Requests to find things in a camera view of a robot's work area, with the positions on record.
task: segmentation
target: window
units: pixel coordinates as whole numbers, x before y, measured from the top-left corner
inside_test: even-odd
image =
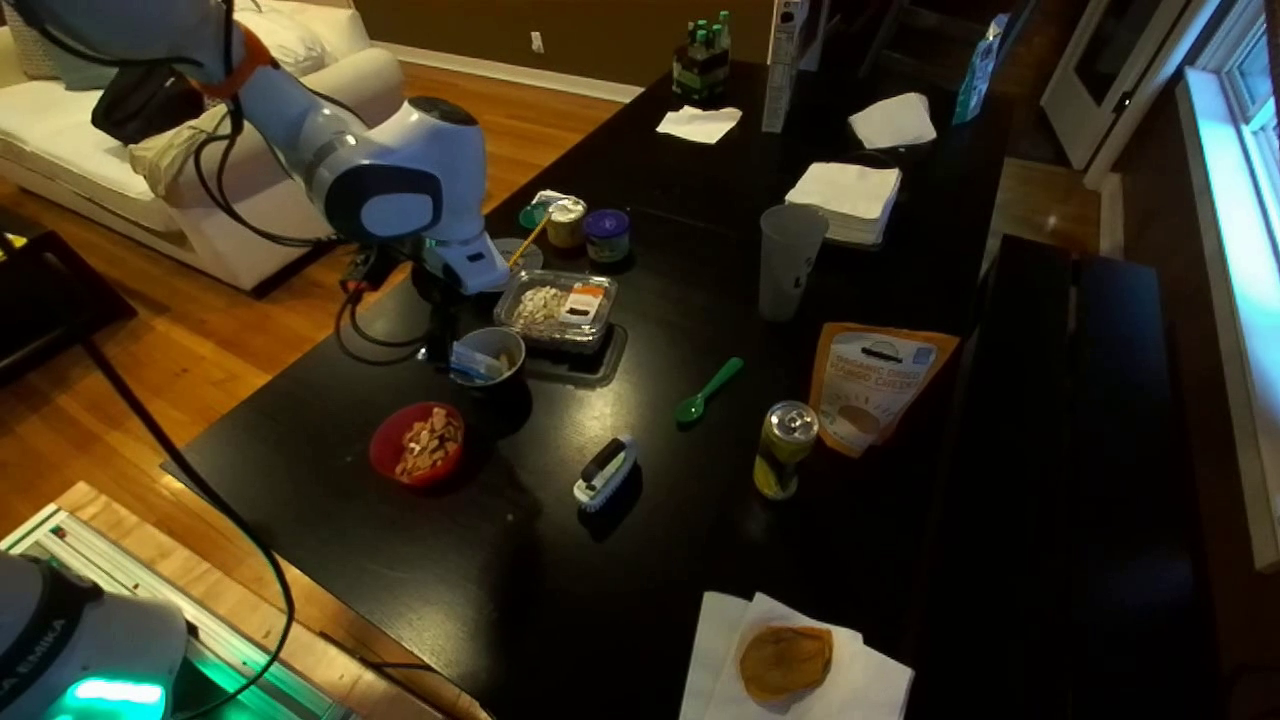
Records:
[[[1182,70],[1178,113],[1252,559],[1280,573],[1280,142],[1268,47],[1264,4],[1233,4]]]

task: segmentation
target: snack bag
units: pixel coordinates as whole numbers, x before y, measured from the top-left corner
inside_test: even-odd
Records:
[[[955,343],[944,333],[823,323],[806,386],[823,420],[819,441],[839,456],[863,456],[886,441]]]

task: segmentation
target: baseboard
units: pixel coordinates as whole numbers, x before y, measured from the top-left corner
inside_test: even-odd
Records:
[[[1125,176],[1106,170],[1101,183],[1101,256],[1125,256]]]
[[[572,70],[546,70],[546,66],[528,66],[528,64],[498,64],[498,59],[433,53],[433,47],[406,47],[406,43],[384,43],[384,38],[378,38],[378,47],[389,47],[400,64],[466,70],[466,77],[489,77],[489,78],[508,78],[508,82],[569,93],[569,97],[596,97],[596,98],[613,98],[613,102],[632,102],[632,98],[645,93],[645,88],[637,88],[637,82],[617,82],[617,78],[596,78],[596,77],[572,77]]]

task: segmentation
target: black table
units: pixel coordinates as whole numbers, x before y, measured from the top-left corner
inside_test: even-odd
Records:
[[[742,119],[716,147],[654,137],[668,78],[491,212],[517,233],[534,186],[632,206],[637,262],[618,272],[623,354],[598,385],[528,377],[528,397],[482,404],[426,362],[368,368],[330,338],[211,424],[188,450],[269,540],[328,592],[498,714],[674,714],[703,588],[771,592],[851,623],[906,659],[930,528],[947,380],[877,456],[816,456],[791,505],[764,505],[749,466],[771,400],[806,397],[819,320],[964,333],[1010,113],[944,128],[924,153],[867,156],[844,117],[867,98],[839,77],[795,93],[786,137],[760,137],[760,66],[732,66]],[[806,160],[903,164],[880,252],[823,246],[786,329],[756,320],[756,217]],[[389,288],[368,329],[424,323],[412,283]],[[674,400],[724,354],[742,377],[690,431]],[[450,490],[374,479],[362,443],[412,400],[473,420]],[[645,446],[637,490],[582,523],[569,497],[617,431]]]

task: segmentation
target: red snack bowl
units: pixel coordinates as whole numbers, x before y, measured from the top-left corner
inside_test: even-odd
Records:
[[[368,462],[397,484],[435,487],[464,460],[466,420],[450,404],[406,404],[368,441]]]

